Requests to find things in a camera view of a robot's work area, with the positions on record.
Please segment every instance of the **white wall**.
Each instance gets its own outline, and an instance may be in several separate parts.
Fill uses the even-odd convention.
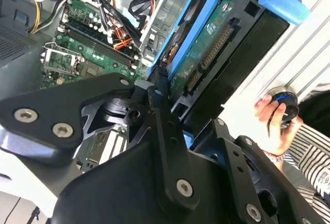
[[[3,224],[9,212],[19,198],[4,192],[0,192],[0,223]],[[32,211],[35,209],[33,202],[21,198],[14,211],[11,213],[6,224],[26,224]],[[39,214],[39,221],[34,219],[32,224],[45,224],[47,221],[43,213]]]

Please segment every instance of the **silver screw head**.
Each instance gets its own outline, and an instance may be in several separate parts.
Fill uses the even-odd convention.
[[[250,140],[250,139],[248,139],[248,138],[245,138],[245,141],[246,141],[246,143],[247,143],[247,144],[249,144],[250,146],[252,145],[252,142],[251,142],[251,140]]]
[[[217,121],[218,121],[218,124],[221,125],[221,126],[224,126],[225,123],[224,121],[222,121],[221,119],[217,118]]]
[[[192,196],[192,187],[191,184],[184,179],[179,179],[176,182],[176,188],[177,190],[185,197],[191,197]]]
[[[155,89],[155,92],[156,92],[156,94],[163,95],[163,93],[161,91],[159,91],[158,89]]]
[[[129,85],[129,82],[126,81],[125,79],[120,79],[120,82],[126,86]]]
[[[306,218],[302,218],[303,220],[303,224],[311,224],[309,220],[307,220]]]
[[[37,120],[38,114],[32,109],[22,108],[14,112],[14,117],[17,121],[32,123]]]
[[[73,134],[73,128],[66,123],[58,123],[53,126],[53,133],[60,138],[68,138]]]
[[[261,215],[260,212],[256,207],[254,207],[252,204],[246,205],[246,211],[250,215],[252,219],[254,219],[256,222],[261,222]]]

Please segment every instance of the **striped shirt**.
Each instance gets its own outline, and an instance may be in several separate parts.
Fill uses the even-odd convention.
[[[330,139],[303,125],[287,151],[285,161],[299,169],[309,181],[312,187],[298,186],[297,190],[330,224]]]

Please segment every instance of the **ventilation grille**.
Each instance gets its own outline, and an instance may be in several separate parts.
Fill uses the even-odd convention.
[[[34,44],[36,41],[0,24],[0,60],[6,60]]]

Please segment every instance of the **wristwatch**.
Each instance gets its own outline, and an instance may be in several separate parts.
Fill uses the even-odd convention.
[[[270,159],[270,161],[272,162],[272,163],[278,163],[278,162],[280,162],[280,161],[283,161],[284,160],[284,157],[285,157],[285,153],[283,153],[283,154],[281,154],[280,156],[275,156],[275,155],[273,155],[273,154],[271,154],[271,153],[268,153],[268,152],[266,152],[266,151],[263,151],[264,153],[265,153],[265,155],[268,157],[268,159]]]

